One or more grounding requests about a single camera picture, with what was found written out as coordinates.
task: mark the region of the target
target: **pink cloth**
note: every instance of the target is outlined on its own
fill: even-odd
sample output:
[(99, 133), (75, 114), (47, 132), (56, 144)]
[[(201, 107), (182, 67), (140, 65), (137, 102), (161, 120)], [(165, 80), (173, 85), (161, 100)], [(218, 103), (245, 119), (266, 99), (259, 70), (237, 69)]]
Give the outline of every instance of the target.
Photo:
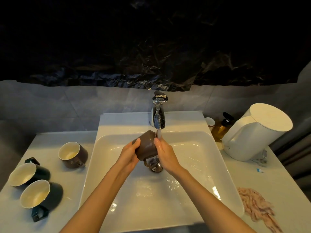
[(245, 212), (247, 212), (251, 219), (256, 222), (262, 219), (273, 233), (283, 232), (278, 222), (274, 219), (273, 206), (266, 201), (261, 194), (251, 188), (238, 188), (238, 192), (242, 199)]

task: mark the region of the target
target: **white sink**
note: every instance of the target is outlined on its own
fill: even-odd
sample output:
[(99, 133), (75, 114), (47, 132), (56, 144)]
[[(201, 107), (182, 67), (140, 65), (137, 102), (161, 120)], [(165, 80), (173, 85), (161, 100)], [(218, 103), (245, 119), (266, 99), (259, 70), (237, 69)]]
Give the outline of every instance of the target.
[[(165, 113), (163, 138), (180, 164), (221, 202), (242, 216), (244, 208), (222, 156), (198, 111)], [(124, 145), (147, 130), (148, 113), (103, 114), (80, 206), (118, 159)], [(165, 170), (139, 162), (116, 196), (101, 232), (126, 232), (203, 222), (182, 186)]]

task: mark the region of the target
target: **person's left hand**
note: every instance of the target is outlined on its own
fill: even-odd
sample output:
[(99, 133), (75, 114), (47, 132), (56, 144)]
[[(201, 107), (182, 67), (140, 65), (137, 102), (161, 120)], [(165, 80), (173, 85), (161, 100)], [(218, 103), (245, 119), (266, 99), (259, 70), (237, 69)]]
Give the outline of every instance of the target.
[(135, 154), (135, 149), (140, 146), (140, 139), (138, 138), (135, 143), (132, 145), (132, 142), (128, 143), (123, 147), (121, 154), (116, 162), (120, 165), (122, 170), (125, 171), (128, 175), (132, 172), (138, 163), (139, 159)]

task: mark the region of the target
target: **white kettle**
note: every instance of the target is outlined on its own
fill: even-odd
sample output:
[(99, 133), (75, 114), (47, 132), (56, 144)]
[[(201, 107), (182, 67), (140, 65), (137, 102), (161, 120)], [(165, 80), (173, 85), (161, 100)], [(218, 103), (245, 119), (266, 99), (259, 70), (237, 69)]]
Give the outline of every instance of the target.
[(282, 110), (268, 104), (253, 104), (224, 135), (222, 145), (232, 158), (247, 161), (292, 127), (291, 119)]

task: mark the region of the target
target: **soap dispenser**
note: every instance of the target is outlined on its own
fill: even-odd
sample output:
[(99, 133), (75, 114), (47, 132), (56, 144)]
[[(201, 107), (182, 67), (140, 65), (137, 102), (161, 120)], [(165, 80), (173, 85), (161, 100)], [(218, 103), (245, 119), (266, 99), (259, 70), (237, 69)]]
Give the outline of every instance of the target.
[(212, 135), (216, 142), (220, 142), (222, 137), (230, 129), (232, 125), (231, 122), (234, 120), (234, 117), (232, 117), (230, 114), (226, 112), (222, 113), (222, 115), (225, 117), (225, 119), (221, 122), (218, 121), (212, 129)]

